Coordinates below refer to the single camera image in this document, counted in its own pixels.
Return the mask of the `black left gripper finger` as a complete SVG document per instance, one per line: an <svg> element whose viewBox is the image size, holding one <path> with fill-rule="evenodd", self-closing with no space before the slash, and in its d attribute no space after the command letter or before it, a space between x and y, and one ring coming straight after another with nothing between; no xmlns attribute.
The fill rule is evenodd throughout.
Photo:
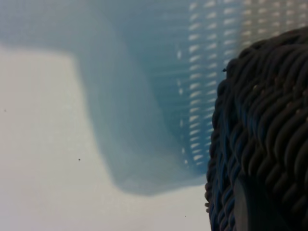
<svg viewBox="0 0 308 231"><path fill-rule="evenodd" d="M238 231L251 231L251 192L245 178L239 178L234 185L234 218Z"/></svg>

